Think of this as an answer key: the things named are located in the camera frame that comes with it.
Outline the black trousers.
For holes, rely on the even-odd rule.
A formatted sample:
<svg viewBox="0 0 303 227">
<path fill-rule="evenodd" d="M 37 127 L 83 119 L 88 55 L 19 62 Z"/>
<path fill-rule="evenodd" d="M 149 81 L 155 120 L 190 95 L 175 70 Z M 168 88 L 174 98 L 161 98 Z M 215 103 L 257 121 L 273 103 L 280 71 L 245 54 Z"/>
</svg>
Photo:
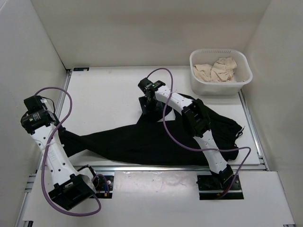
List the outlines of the black trousers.
<svg viewBox="0 0 303 227">
<path fill-rule="evenodd" d="M 64 128 L 59 138 L 68 157 L 89 150 L 111 161 L 151 166 L 207 166 L 205 155 L 177 145 L 165 131 L 190 148 L 200 148 L 183 128 L 182 117 L 175 112 L 175 120 L 162 123 L 140 116 L 136 124 L 79 136 Z"/>
</svg>

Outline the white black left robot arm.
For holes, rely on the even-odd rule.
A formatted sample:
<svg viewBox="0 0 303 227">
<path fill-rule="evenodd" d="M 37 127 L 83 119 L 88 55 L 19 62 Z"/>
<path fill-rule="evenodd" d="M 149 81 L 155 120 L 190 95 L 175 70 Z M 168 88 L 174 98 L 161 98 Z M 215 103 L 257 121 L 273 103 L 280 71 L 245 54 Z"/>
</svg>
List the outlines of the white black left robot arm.
<svg viewBox="0 0 303 227">
<path fill-rule="evenodd" d="M 54 131 L 59 120 L 47 99 L 31 96 L 24 100 L 27 112 L 21 118 L 21 125 L 36 142 L 51 174 L 53 189 L 47 193 L 51 203 L 64 214 L 96 194 L 99 177 L 89 165 L 76 170 L 69 161 L 59 133 Z"/>
</svg>

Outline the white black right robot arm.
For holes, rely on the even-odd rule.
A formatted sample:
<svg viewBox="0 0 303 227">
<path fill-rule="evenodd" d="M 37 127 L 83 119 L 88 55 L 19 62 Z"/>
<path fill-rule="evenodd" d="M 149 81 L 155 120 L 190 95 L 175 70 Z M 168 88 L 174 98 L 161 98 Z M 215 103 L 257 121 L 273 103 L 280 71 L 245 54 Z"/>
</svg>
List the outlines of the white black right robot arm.
<svg viewBox="0 0 303 227">
<path fill-rule="evenodd" d="M 182 117 L 183 128 L 200 146 L 195 151 L 202 151 L 208 162 L 210 172 L 213 176 L 213 185 L 223 189 L 230 184 L 233 178 L 233 171 L 227 161 L 223 158 L 218 146 L 214 148 L 203 139 L 204 135 L 210 137 L 211 120 L 206 106 L 200 99 L 189 99 L 176 92 L 160 80 L 151 82 L 148 78 L 142 79 L 138 84 L 139 89 L 144 93 L 146 105 L 163 102 L 164 112 L 166 107 L 171 107 Z"/>
</svg>

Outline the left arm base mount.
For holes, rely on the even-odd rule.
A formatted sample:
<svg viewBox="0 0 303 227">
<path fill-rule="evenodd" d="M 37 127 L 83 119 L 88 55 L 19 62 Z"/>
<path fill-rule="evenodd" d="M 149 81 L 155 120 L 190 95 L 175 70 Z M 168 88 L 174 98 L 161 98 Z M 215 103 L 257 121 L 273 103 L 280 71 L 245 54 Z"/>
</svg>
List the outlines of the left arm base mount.
<svg viewBox="0 0 303 227">
<path fill-rule="evenodd" d="M 87 175 L 93 179 L 96 175 L 98 177 L 93 180 L 96 189 L 96 196 L 99 199 L 111 199 L 113 196 L 114 188 L 114 173 L 113 172 L 96 172 L 91 171 L 89 168 L 84 168 L 79 171 L 80 174 Z"/>
</svg>

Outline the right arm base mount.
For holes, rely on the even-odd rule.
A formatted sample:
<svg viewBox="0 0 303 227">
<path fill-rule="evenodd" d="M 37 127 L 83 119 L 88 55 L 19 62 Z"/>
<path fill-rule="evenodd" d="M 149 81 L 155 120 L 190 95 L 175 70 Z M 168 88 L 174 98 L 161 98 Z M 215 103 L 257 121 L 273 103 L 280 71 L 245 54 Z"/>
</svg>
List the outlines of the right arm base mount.
<svg viewBox="0 0 303 227">
<path fill-rule="evenodd" d="M 244 195 L 239 175 L 234 171 L 227 181 L 222 182 L 219 176 L 209 170 L 196 173 L 199 199 L 202 200 L 243 200 Z"/>
</svg>

